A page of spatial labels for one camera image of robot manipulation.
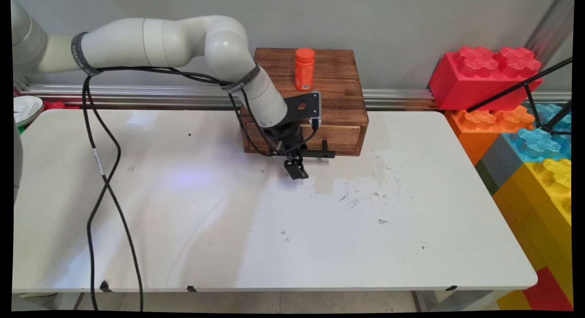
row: table leg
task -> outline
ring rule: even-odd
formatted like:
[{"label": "table leg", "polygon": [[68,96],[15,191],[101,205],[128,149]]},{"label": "table leg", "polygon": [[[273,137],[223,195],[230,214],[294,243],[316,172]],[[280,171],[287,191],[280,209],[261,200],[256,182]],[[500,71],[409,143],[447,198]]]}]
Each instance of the table leg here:
[{"label": "table leg", "polygon": [[40,305],[36,305],[32,302],[29,302],[25,299],[21,299],[18,295],[12,294],[12,311],[38,311],[38,310],[48,310],[45,307]]},{"label": "table leg", "polygon": [[81,293],[57,293],[56,297],[57,310],[76,310],[81,301]]},{"label": "table leg", "polygon": [[438,302],[434,291],[416,291],[418,306],[422,312],[481,310],[510,291],[454,291]]}]

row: giant lego block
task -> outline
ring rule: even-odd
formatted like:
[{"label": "giant lego block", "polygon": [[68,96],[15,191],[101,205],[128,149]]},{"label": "giant lego block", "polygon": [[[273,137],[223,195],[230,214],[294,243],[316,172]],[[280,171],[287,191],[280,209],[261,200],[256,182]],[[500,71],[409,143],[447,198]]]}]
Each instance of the giant lego block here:
[{"label": "giant lego block", "polygon": [[[440,110],[466,110],[534,76],[540,67],[534,54],[525,48],[503,48],[493,54],[483,47],[462,47],[445,53],[429,86]],[[530,83],[530,91],[540,84],[542,79]],[[526,90],[520,88],[480,110],[514,110],[526,97]]]},{"label": "giant lego block", "polygon": [[550,199],[571,198],[571,160],[545,159],[541,163],[520,166],[511,178],[533,207],[540,207]]},{"label": "giant lego block", "polygon": [[523,291],[533,310],[573,311],[573,306],[562,293],[547,268],[537,271],[538,283]]},{"label": "giant lego block", "polygon": [[534,120],[534,116],[522,106],[510,111],[446,111],[445,118],[474,165],[500,133],[515,133],[520,128],[533,129]]},{"label": "giant lego block", "polygon": [[524,254],[530,261],[530,264],[534,268],[535,271],[538,271],[542,268],[546,267],[545,261],[539,256],[537,248],[528,237],[528,234],[524,229],[522,229],[522,224],[520,221],[521,216],[518,216],[518,204],[522,205],[526,203],[526,199],[522,197],[518,197],[518,195],[514,195],[512,193],[508,193],[510,189],[506,187],[509,182],[506,182],[504,187],[500,188],[495,195],[493,195],[493,200],[498,206],[504,220],[508,223],[510,230],[516,237],[518,244],[522,247]]},{"label": "giant lego block", "polygon": [[[537,109],[537,114],[541,120],[541,124],[546,124],[550,121],[550,119],[556,115],[561,107],[556,104],[535,104],[535,108]],[[528,109],[530,114],[534,114],[532,108]],[[564,116],[556,125],[554,126],[555,131],[571,131],[571,112],[569,112],[566,116]]]},{"label": "giant lego block", "polygon": [[485,168],[483,162],[481,160],[476,164],[476,171],[479,174],[479,177],[483,181],[483,184],[487,188],[489,195],[493,196],[496,191],[498,191],[498,186],[495,185],[494,179],[491,178],[491,175]]},{"label": "giant lego block", "polygon": [[532,310],[523,291],[511,291],[498,301],[500,310]]},{"label": "giant lego block", "polygon": [[533,268],[547,267],[573,305],[571,185],[570,160],[528,162],[493,200]]},{"label": "giant lego block", "polygon": [[541,216],[534,214],[522,223],[531,243],[535,246],[539,258],[547,266],[564,296],[573,305],[573,256],[571,237],[560,239],[550,234]]},{"label": "giant lego block", "polygon": [[501,187],[524,162],[568,159],[562,145],[541,129],[521,128],[518,133],[500,134],[481,161],[497,187]]},{"label": "giant lego block", "polygon": [[[540,118],[541,124],[544,125],[550,121],[550,119],[560,111],[561,107],[556,104],[535,104],[537,114]],[[528,109],[530,114],[534,114],[532,108]],[[565,131],[570,132],[572,128],[571,123],[571,112],[564,116],[555,126],[554,131]],[[561,153],[568,159],[571,159],[571,135],[553,135],[553,141],[560,143]]]},{"label": "giant lego block", "polygon": [[499,135],[495,116],[488,111],[447,111],[445,118],[474,165]]}]

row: black metal rod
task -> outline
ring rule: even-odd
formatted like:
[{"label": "black metal rod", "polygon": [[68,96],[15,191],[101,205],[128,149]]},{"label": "black metal rod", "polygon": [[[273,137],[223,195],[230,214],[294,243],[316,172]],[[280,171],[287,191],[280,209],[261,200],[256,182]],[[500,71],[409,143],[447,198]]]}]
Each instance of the black metal rod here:
[{"label": "black metal rod", "polygon": [[563,119],[564,116],[566,116],[569,113],[569,111],[571,111],[571,101],[573,100],[571,99],[568,101],[568,103],[565,103],[564,106],[556,113],[556,115],[554,115],[549,120],[549,122],[547,122],[547,124],[543,126],[543,128],[545,128],[545,131],[547,129],[550,129],[550,131],[552,131],[556,123],[560,122],[560,120]]},{"label": "black metal rod", "polygon": [[513,91],[516,91],[520,87],[523,87],[524,84],[532,83],[533,81],[535,81],[541,77],[547,76],[547,74],[554,72],[555,70],[558,70],[558,69],[560,69],[560,68],[562,68],[562,67],[564,67],[567,64],[570,64],[572,62],[573,62],[573,57],[571,56],[570,58],[567,58],[566,60],[559,62],[558,64],[555,64],[554,66],[552,66],[546,70],[543,70],[542,72],[537,73],[536,75],[534,75],[528,79],[521,81],[520,83],[510,87],[509,89],[501,91],[498,94],[494,95],[493,97],[490,97],[489,99],[486,99],[486,100],[474,105],[473,107],[468,108],[468,112],[472,112],[473,110],[476,110],[477,108],[481,108],[481,107],[485,106],[486,104],[503,97],[504,95],[507,95],[509,93],[512,93]]},{"label": "black metal rod", "polygon": [[530,87],[528,84],[524,84],[524,88],[526,89],[526,94],[528,95],[528,102],[530,103],[530,107],[534,113],[534,119],[537,121],[537,128],[541,128],[541,118],[538,116],[537,106],[534,104],[534,99],[532,98],[532,93],[530,93]]}]

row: gray wall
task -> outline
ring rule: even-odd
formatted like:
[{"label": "gray wall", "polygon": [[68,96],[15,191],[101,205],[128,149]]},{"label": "gray wall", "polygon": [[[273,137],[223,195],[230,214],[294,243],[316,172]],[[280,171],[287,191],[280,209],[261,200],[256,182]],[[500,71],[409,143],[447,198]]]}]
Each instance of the gray wall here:
[{"label": "gray wall", "polygon": [[[17,0],[47,32],[73,35],[129,17],[222,14],[256,47],[353,49],[362,87],[424,89],[444,52],[522,47],[553,0]],[[203,58],[183,70],[209,72]],[[29,77],[76,84],[82,72]],[[92,84],[194,85],[179,76],[107,72]]]},{"label": "gray wall", "polygon": [[[549,61],[545,68],[549,68],[558,64],[566,58],[573,56],[573,33],[567,37],[564,43],[558,48],[558,51],[554,54],[552,59]],[[555,72],[548,74],[543,78],[543,83],[537,89],[537,91],[571,91],[573,76],[573,64],[564,66]]]}]

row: robotic arm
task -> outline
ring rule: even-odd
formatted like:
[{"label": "robotic arm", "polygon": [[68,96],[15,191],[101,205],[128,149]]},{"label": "robotic arm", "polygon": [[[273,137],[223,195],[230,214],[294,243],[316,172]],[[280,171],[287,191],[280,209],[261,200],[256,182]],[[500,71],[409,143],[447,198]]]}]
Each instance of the robotic arm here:
[{"label": "robotic arm", "polygon": [[[73,36],[47,34],[16,0],[11,0],[11,19],[14,76],[81,69],[79,57],[72,53]],[[248,50],[246,31],[233,18],[201,16],[179,21],[146,18],[117,20],[84,34],[80,48],[92,68],[180,67],[196,56],[205,56],[218,79],[241,83],[247,78],[243,81],[248,97],[247,108],[253,111],[265,136],[278,150],[287,152],[284,167],[291,178],[308,177],[303,167],[302,150],[306,156],[335,156],[333,151],[321,154],[320,151],[307,150],[304,144],[298,146],[303,141],[299,120],[308,117],[313,129],[320,126],[320,93],[311,92],[286,101],[282,99],[261,66],[258,66],[257,74],[252,73],[256,71],[256,64]],[[297,106],[301,103],[306,103],[309,108],[298,110]],[[15,126],[15,201],[21,157],[20,138]]]},{"label": "robotic arm", "polygon": [[[73,36],[47,34],[15,0],[11,17],[15,76],[80,69],[71,54]],[[255,67],[244,27],[227,16],[117,20],[87,33],[81,47],[94,68],[181,67],[203,55],[218,79],[237,82]],[[284,119],[287,105],[262,67],[243,88],[261,127]]]}]

